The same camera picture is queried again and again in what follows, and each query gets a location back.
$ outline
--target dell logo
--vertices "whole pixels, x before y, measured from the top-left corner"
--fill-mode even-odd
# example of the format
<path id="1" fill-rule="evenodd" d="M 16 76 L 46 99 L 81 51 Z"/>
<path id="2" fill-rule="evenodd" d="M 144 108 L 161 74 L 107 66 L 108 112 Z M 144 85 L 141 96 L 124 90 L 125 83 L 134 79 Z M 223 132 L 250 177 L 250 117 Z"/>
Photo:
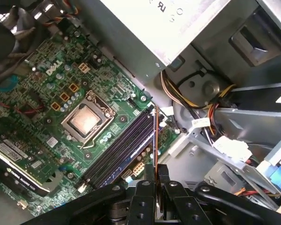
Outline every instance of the dell logo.
<path id="1" fill-rule="evenodd" d="M 61 66 L 62 62 L 59 60 L 56 60 L 56 62 L 53 63 L 52 66 L 46 71 L 47 75 L 51 76 L 53 72 Z"/>

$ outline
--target red wire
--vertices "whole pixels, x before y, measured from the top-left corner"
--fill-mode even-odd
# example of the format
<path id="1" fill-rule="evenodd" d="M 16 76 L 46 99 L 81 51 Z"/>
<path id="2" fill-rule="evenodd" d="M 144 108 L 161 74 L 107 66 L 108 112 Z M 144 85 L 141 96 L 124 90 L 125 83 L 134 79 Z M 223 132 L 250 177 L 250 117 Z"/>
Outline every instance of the red wire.
<path id="1" fill-rule="evenodd" d="M 9 105 L 4 104 L 3 102 L 0 102 L 0 106 L 2 106 L 2 107 L 4 107 L 4 108 L 11 108 Z M 30 113 L 35 113 L 35 112 L 37 112 L 38 110 L 43 109 L 43 108 L 44 108 L 44 106 L 41 105 L 41 106 L 39 106 L 39 107 L 37 107 L 37 108 L 35 108 L 35 109 L 33 109 L 33 110 L 24 111 L 24 112 L 21 112 L 21 110 L 18 109 L 18 108 L 14 108 L 14 110 L 16 110 L 18 113 L 30 114 Z"/>

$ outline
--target chip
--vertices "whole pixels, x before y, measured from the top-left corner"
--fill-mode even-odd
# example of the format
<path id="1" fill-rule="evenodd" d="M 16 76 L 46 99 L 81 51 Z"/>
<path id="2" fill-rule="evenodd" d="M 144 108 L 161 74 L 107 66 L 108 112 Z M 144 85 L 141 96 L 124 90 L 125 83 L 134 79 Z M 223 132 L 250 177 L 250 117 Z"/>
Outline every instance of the chip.
<path id="1" fill-rule="evenodd" d="M 63 100 L 63 101 L 67 101 L 67 100 L 69 100 L 70 99 L 70 96 L 68 96 L 66 93 L 62 93 L 61 95 L 60 95 L 60 98 Z"/>
<path id="2" fill-rule="evenodd" d="M 86 105 L 80 109 L 68 122 L 82 136 L 86 136 L 97 125 L 100 118 Z"/>
<path id="3" fill-rule="evenodd" d="M 72 92 L 76 92 L 76 91 L 78 91 L 79 88 L 78 88 L 78 86 L 77 86 L 76 84 L 72 83 L 72 84 L 70 85 L 69 89 L 70 89 Z"/>
<path id="4" fill-rule="evenodd" d="M 51 104 L 51 108 L 54 109 L 55 111 L 58 111 L 60 109 L 60 105 L 57 102 L 53 102 Z"/>

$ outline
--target cpu socket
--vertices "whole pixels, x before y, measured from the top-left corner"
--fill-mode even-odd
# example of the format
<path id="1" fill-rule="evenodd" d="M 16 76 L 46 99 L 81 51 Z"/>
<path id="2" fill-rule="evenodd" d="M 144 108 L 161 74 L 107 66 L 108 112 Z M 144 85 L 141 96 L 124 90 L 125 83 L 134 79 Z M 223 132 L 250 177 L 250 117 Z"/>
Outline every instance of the cpu socket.
<path id="1" fill-rule="evenodd" d="M 115 112 L 93 91 L 74 108 L 61 125 L 77 141 L 85 145 L 113 121 Z"/>

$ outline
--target fan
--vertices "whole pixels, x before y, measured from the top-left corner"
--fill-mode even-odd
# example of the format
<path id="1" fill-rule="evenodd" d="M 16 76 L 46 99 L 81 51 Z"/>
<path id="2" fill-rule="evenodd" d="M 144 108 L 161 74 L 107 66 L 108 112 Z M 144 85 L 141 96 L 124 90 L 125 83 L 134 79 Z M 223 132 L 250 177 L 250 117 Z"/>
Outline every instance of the fan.
<path id="1" fill-rule="evenodd" d="M 47 37 L 47 29 L 29 12 L 10 6 L 9 15 L 0 22 L 0 84 L 13 76 L 18 65 Z"/>

